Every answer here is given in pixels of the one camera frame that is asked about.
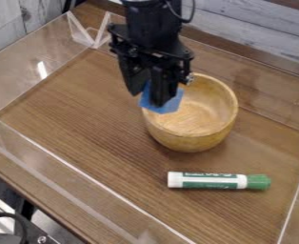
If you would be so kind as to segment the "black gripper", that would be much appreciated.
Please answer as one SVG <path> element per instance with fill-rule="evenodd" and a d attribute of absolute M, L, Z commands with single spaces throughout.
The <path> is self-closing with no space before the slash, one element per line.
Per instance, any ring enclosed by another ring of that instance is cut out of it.
<path fill-rule="evenodd" d="M 122 80 L 129 93 L 142 92 L 150 79 L 149 102 L 162 107 L 175 96 L 177 82 L 189 81 L 190 52 L 178 40 L 183 24 L 181 0 L 121 0 L 125 23 L 111 23 L 110 51 L 118 57 Z"/>

